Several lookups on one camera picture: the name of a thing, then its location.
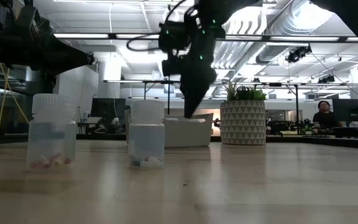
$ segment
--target desk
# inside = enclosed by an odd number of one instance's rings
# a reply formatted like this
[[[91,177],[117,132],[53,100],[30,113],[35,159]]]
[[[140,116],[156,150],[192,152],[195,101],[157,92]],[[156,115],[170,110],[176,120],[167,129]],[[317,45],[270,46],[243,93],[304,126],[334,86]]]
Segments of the desk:
[[[337,138],[343,138],[343,137],[355,137],[358,138],[358,128],[334,128],[335,136]]]
[[[358,149],[212,143],[135,170],[124,141],[77,141],[71,171],[28,174],[26,147],[0,145],[0,224],[358,223]]]

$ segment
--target computer monitor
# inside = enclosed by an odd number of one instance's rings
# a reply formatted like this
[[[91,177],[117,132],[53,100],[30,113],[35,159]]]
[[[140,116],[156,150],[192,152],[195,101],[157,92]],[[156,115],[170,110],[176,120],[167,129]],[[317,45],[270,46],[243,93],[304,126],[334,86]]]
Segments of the computer monitor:
[[[125,99],[93,98],[92,117],[125,118]]]
[[[335,121],[358,121],[358,100],[333,99]]]

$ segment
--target black cable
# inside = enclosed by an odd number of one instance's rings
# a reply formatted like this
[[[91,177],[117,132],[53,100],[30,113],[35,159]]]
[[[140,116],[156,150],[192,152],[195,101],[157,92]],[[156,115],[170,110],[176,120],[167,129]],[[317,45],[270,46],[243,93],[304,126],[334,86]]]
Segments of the black cable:
[[[185,1],[187,0],[181,0],[178,4],[176,4],[169,12],[168,12],[168,15],[167,17],[165,18],[165,22],[166,23],[169,19],[169,17],[172,15],[172,13],[181,5],[183,4]]]
[[[131,51],[135,51],[135,52],[145,52],[145,51],[149,51],[149,50],[160,50],[158,47],[152,47],[152,48],[149,48],[149,49],[134,49],[130,46],[131,42],[135,41],[135,40],[142,40],[141,38],[143,37],[148,37],[150,35],[159,35],[159,32],[155,32],[155,33],[149,33],[149,34],[144,34],[144,35],[140,35],[138,37],[134,37],[133,39],[131,40],[128,40],[127,42],[127,48]]]
[[[325,66],[325,64],[323,62],[320,61],[320,59],[318,57],[316,57],[314,55],[313,52],[311,52],[311,54],[317,59],[317,61],[322,65],[324,66],[324,68],[326,68],[327,71],[329,71],[335,78],[337,78],[343,85],[345,85],[346,87],[348,87],[348,89],[350,89],[350,91],[354,92],[355,94],[357,94],[358,96],[358,92],[354,91],[350,86],[347,85],[346,82],[342,81],[340,78],[338,78],[332,71],[330,71],[330,69],[327,68],[327,66]]]

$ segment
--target man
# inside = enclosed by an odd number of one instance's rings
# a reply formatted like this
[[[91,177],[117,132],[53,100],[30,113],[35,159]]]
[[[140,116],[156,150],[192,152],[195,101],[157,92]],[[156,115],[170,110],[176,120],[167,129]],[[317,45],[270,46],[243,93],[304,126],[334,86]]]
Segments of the man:
[[[338,126],[334,120],[334,113],[330,110],[330,105],[327,101],[320,101],[318,103],[318,113],[313,117],[314,124],[318,123],[324,129],[331,129]]]

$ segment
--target geometric patterned planter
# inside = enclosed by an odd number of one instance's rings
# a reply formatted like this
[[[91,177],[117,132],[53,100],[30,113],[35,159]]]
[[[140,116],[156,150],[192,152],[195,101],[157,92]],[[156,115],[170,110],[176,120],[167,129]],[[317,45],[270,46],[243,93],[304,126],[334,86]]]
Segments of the geometric patterned planter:
[[[264,145],[265,102],[234,100],[221,103],[221,138],[223,144]]]

